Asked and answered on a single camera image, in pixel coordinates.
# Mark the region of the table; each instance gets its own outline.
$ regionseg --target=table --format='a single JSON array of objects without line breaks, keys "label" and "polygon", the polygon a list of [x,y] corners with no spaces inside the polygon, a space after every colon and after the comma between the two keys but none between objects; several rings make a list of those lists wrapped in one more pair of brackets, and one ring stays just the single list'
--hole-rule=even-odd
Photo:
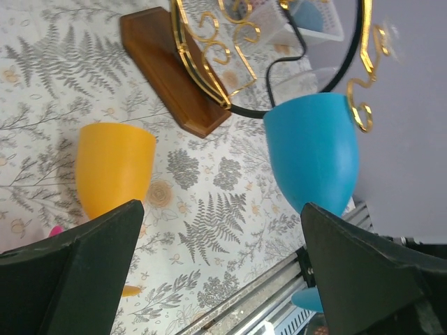
[{"label": "table", "polygon": [[[233,115],[204,140],[182,131],[123,51],[119,17],[154,6],[168,3],[0,1],[0,252],[87,221],[73,176],[82,126],[120,122],[157,136],[127,279],[142,293],[121,300],[113,335],[175,334],[304,243],[262,122]],[[264,73],[294,52],[275,45],[248,60]],[[273,76],[309,68],[303,59]],[[237,60],[220,70],[227,89],[239,84]],[[235,99],[269,108],[263,80]]]}]

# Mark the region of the brown wooden board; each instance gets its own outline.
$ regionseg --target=brown wooden board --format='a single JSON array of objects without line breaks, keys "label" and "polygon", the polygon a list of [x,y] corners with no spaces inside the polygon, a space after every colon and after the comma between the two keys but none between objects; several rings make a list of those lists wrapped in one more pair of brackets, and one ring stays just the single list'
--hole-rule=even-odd
[{"label": "brown wooden board", "polygon": [[[229,118],[231,113],[208,98],[187,73],[175,47],[169,12],[151,8],[122,16],[120,24],[124,48],[180,127],[204,138]],[[185,34],[191,56],[207,78],[201,52]]]}]

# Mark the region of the wall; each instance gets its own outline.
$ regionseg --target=wall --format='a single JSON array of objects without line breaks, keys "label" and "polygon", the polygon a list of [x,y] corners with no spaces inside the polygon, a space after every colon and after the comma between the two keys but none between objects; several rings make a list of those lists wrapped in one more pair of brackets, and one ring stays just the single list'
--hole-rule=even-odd
[{"label": "wall", "polygon": [[[340,64],[351,39],[357,1],[332,1],[345,41],[311,47],[314,68]],[[381,234],[447,239],[446,13],[447,1],[374,1],[373,22],[388,16],[404,49],[402,65],[384,57],[377,83],[368,90],[356,87],[355,94],[374,115],[373,131],[358,132],[356,196],[366,201]],[[346,92],[351,77],[366,78],[359,57],[335,91]]]}]

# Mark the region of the orange plastic cup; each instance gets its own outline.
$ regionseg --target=orange plastic cup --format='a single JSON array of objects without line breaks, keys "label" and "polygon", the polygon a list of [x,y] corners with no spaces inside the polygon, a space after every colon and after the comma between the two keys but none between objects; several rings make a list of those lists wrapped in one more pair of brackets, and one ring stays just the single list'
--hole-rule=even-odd
[{"label": "orange plastic cup", "polygon": [[90,219],[129,200],[145,199],[155,146],[151,133],[128,124],[98,123],[81,129],[75,178]]}]

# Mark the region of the dish rack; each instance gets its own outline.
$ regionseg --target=dish rack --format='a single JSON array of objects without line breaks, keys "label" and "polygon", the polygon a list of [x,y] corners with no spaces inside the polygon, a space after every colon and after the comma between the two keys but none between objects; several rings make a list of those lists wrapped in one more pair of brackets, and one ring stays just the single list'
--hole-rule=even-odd
[{"label": "dish rack", "polygon": [[[303,0],[299,1],[294,8],[299,7]],[[304,40],[308,45],[317,45],[327,40],[343,41],[344,32],[340,23],[337,9],[333,0],[305,0],[311,2],[318,9],[323,17],[323,31],[312,31],[299,28]],[[261,28],[261,43],[298,46],[299,42],[293,33],[286,17],[281,12],[278,0],[249,0],[253,6],[250,14],[250,21]],[[239,3],[239,15],[244,17],[247,14],[247,3],[243,0]]]}]

